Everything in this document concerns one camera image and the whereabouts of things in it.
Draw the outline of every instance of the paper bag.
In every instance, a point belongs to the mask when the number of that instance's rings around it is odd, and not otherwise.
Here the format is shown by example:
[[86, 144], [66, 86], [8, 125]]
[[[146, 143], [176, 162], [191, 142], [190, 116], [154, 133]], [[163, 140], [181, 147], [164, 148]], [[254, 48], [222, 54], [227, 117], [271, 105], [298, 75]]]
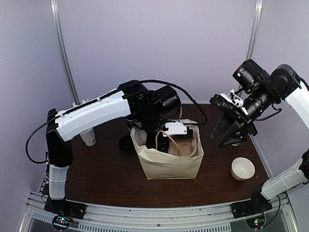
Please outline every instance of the paper bag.
[[[182, 123], [195, 123], [189, 119]], [[146, 147], [146, 132], [135, 127], [131, 130], [131, 138], [140, 159], [147, 179], [192, 179], [195, 178], [201, 165], [204, 151], [201, 145], [198, 126], [189, 126], [197, 138], [197, 146], [191, 157], [179, 157]]]

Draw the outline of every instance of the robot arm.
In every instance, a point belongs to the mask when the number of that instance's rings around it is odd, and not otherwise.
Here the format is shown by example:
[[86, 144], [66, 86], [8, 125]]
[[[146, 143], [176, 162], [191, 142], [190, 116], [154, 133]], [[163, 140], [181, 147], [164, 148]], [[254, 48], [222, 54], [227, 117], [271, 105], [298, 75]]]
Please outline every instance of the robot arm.
[[[103, 96], [68, 110], [52, 109], [48, 120], [46, 141], [49, 152], [49, 197], [52, 201], [65, 198], [67, 170], [73, 162], [70, 140], [79, 133], [110, 121], [124, 117], [128, 127], [139, 122], [147, 133], [147, 147], [155, 147], [155, 136], [159, 130], [167, 134], [186, 135], [187, 127], [182, 123], [169, 122], [165, 126], [161, 114], [180, 106], [176, 91], [164, 86], [156, 91], [148, 90], [138, 81], [124, 83]], [[169, 138], [158, 137], [158, 150], [167, 151]]]
[[[249, 96], [242, 100], [232, 90], [230, 94], [215, 95], [211, 99], [211, 104], [224, 112], [211, 133], [212, 137], [223, 134], [219, 147], [246, 141], [247, 134], [255, 136], [257, 130], [253, 122], [260, 120], [258, 118], [269, 106], [281, 101], [286, 101], [295, 110], [309, 130], [309, 89], [292, 67], [280, 65], [269, 75], [253, 60], [247, 60], [233, 77]], [[308, 181], [309, 150], [289, 169], [260, 184], [251, 200], [232, 204], [234, 217], [271, 209], [270, 199]]]

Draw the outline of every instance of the dark brown tabletop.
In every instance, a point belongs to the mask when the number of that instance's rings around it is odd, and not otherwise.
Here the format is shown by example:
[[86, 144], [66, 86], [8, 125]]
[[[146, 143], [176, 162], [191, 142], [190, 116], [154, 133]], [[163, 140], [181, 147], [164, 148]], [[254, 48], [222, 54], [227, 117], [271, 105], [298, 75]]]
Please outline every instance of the dark brown tabletop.
[[[219, 111], [202, 105], [208, 123], [200, 127], [204, 158], [196, 179], [147, 180], [135, 151], [125, 153], [118, 140], [128, 134], [123, 118], [95, 127], [96, 144], [87, 147], [80, 136], [72, 141], [74, 162], [68, 171], [66, 198], [86, 203], [124, 207], [178, 207], [225, 203], [250, 198], [267, 179], [261, 160], [249, 140], [218, 148], [210, 132]], [[183, 118], [202, 121], [194, 105], [183, 106]], [[246, 157], [255, 165], [253, 178], [238, 182], [231, 176], [233, 159]]]

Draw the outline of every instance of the paper cup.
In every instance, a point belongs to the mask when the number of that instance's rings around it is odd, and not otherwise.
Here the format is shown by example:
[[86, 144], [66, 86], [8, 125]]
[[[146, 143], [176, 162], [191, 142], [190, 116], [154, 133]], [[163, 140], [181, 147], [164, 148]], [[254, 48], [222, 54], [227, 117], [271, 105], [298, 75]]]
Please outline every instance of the paper cup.
[[238, 157], [233, 160], [231, 174], [237, 181], [245, 181], [254, 176], [254, 164], [247, 158]]
[[87, 129], [79, 135], [87, 146], [92, 146], [96, 143], [95, 131], [93, 130], [93, 128]]

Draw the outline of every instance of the lavender backdrop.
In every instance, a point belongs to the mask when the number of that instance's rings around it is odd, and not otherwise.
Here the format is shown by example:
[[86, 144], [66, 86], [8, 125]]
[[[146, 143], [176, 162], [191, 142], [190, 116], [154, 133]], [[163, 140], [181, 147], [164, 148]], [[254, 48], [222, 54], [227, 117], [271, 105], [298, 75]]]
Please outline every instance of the lavender backdrop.
[[[0, 231], [15, 232], [30, 190], [38, 190], [45, 165], [25, 154], [28, 135], [47, 111], [73, 101], [63, 70], [50, 1], [2, 0], [0, 7]], [[44, 131], [30, 152], [44, 160]]]
[[[254, 59], [269, 73], [282, 63], [291, 65], [309, 82], [309, 2], [264, 1]], [[257, 140], [274, 175], [294, 164], [309, 147], [309, 132], [285, 103], [283, 112], [257, 122]], [[308, 231], [309, 188], [288, 192], [302, 232]]]
[[80, 99], [131, 79], [176, 83], [198, 102], [237, 88], [231, 75], [246, 57], [254, 7], [254, 0], [59, 1]]

